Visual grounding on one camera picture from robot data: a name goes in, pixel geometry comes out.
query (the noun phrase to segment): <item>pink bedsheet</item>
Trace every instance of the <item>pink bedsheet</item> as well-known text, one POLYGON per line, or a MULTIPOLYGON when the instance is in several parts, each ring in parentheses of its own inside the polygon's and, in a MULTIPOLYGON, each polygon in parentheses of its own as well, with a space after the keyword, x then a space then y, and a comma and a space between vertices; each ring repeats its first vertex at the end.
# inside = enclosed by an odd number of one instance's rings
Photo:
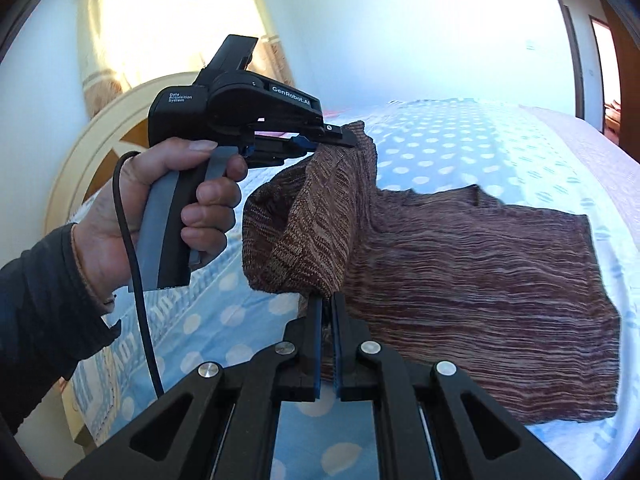
POLYGON ((640 164, 581 119, 544 108, 522 108, 555 131, 598 179, 640 248, 640 164))

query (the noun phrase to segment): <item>person's left hand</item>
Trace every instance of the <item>person's left hand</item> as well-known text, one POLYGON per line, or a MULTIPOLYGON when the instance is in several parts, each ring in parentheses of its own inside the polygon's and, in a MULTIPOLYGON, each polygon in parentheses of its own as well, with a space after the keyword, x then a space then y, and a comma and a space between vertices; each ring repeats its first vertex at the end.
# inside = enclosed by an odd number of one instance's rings
MULTIPOLYGON (((134 244, 151 184, 169 170, 194 168, 207 160, 215 147, 216 143, 209 140, 167 139, 124 163, 120 195, 134 244)), ((233 156, 226 165, 225 176, 200 184, 198 202, 182 210, 186 226, 180 233, 182 240, 203 253, 204 264, 226 248, 225 233, 236 223, 233 208, 241 199, 236 182, 244 179, 247 171, 244 158, 233 156)), ((106 300, 129 281, 129 261, 116 218, 111 180, 74 227, 74 242, 82 272, 100 300, 106 300)))

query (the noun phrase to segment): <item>bed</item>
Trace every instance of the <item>bed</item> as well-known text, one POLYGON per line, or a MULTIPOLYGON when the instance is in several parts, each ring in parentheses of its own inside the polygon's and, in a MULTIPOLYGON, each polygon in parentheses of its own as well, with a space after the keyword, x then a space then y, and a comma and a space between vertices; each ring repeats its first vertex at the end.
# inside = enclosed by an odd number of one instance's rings
MULTIPOLYGON (((433 193, 478 184, 507 203, 589 216, 604 285, 621 316, 618 413, 529 429, 581 478, 603 479, 640 426, 640 165, 585 122, 539 108, 450 99, 327 114, 336 124, 352 120, 364 120, 376 143, 381 188, 433 193)), ((241 184, 243 197, 280 170, 252 170, 241 184)), ((228 247, 193 274, 189 287, 146 294, 165 388, 203 361, 229 366, 250 359, 280 341, 284 325, 296 317, 297 295, 248 286, 241 261, 243 205, 228 247)), ((126 289, 116 292, 106 320, 118 319, 121 337, 80 363, 71 381, 75 405, 98 445, 154 401, 126 289)), ((272 480, 370 479, 377 469, 368 402, 337 402, 323 385, 315 403, 283 405, 272 480)))

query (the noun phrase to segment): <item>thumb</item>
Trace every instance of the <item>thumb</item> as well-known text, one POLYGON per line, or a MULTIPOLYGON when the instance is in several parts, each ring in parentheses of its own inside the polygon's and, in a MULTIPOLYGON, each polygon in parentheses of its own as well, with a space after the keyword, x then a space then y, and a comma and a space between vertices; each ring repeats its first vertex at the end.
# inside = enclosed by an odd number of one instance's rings
POLYGON ((151 186, 171 170, 189 170, 207 160, 218 146, 213 140, 163 140, 128 160, 130 176, 140 184, 151 186))

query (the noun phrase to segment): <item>bed headboard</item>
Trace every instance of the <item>bed headboard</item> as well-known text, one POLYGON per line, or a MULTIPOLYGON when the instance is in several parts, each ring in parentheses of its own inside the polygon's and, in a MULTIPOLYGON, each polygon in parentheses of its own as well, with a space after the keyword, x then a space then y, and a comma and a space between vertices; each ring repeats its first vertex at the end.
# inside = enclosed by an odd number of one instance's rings
POLYGON ((146 117, 158 92, 167 86, 190 85, 197 75, 185 72, 148 81, 113 100, 92 119, 52 186, 44 234, 67 223, 82 203, 108 182, 121 155, 148 146, 146 117))

